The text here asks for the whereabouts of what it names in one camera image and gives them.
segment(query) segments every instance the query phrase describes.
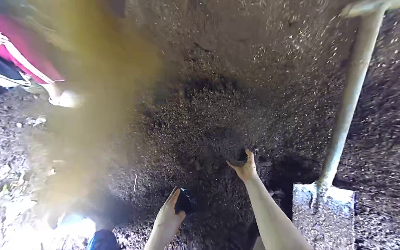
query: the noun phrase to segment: metal shovel blade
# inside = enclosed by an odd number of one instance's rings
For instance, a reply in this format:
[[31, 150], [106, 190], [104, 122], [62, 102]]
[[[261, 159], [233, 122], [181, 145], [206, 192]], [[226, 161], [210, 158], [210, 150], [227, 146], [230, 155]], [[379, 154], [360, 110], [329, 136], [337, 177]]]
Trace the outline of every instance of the metal shovel blade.
[[294, 184], [292, 221], [297, 229], [313, 249], [354, 249], [354, 192], [331, 186], [314, 206], [316, 199], [316, 182]]

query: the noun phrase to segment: hand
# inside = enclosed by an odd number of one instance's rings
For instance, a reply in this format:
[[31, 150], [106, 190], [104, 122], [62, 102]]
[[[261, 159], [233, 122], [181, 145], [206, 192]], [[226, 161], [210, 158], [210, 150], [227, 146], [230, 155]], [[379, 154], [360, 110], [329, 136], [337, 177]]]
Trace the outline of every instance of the hand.
[[186, 213], [181, 211], [175, 213], [175, 203], [180, 195], [180, 189], [174, 188], [164, 205], [160, 208], [152, 228], [151, 236], [144, 249], [163, 249], [164, 246], [175, 236], [185, 219]]
[[248, 160], [246, 161], [243, 167], [237, 167], [231, 164], [230, 162], [226, 161], [226, 163], [232, 167], [236, 172], [237, 175], [240, 177], [243, 182], [247, 182], [248, 180], [252, 180], [258, 177], [256, 164], [254, 163], [254, 154], [250, 150], [245, 150]]

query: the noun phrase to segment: dirt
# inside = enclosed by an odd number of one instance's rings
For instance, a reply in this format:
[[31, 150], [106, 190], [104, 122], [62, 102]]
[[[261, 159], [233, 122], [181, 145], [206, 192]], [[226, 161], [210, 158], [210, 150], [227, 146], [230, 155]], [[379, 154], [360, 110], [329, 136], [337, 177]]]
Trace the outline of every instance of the dirt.
[[[250, 249], [254, 215], [225, 164], [244, 160], [244, 148], [292, 216], [292, 184], [317, 178], [345, 84], [359, 26], [337, 16], [348, 2], [126, 4], [125, 16], [161, 48], [168, 74], [111, 145], [127, 160], [114, 154], [106, 163], [106, 188], [133, 208], [114, 229], [124, 249], [143, 247], [176, 185], [190, 188], [200, 207], [168, 249]], [[0, 108], [33, 101], [17, 95], [0, 97]], [[0, 119], [25, 119], [23, 112]], [[400, 249], [400, 10], [384, 19], [334, 184], [356, 191], [356, 249]]]

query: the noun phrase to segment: ground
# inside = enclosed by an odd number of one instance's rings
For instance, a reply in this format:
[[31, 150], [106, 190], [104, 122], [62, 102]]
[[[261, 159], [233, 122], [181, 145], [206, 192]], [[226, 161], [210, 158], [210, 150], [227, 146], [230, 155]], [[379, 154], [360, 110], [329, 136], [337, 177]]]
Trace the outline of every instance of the ground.
[[[168, 74], [143, 94], [110, 145], [125, 154], [106, 162], [102, 181], [131, 206], [127, 223], [114, 230], [122, 247], [144, 245], [178, 185], [193, 191], [199, 208], [169, 249], [249, 249], [254, 216], [244, 185], [225, 164], [242, 160], [244, 148], [255, 152], [259, 175], [291, 216], [292, 184], [317, 178], [345, 84], [360, 24], [337, 16], [348, 2], [126, 4], [125, 16], [159, 46]], [[11, 168], [0, 176], [0, 192], [31, 169], [21, 135], [47, 133], [53, 123], [16, 126], [37, 118], [38, 109], [23, 107], [38, 102], [14, 91], [0, 96], [0, 172]], [[334, 184], [356, 191], [357, 249], [400, 249], [400, 10], [384, 19]]]

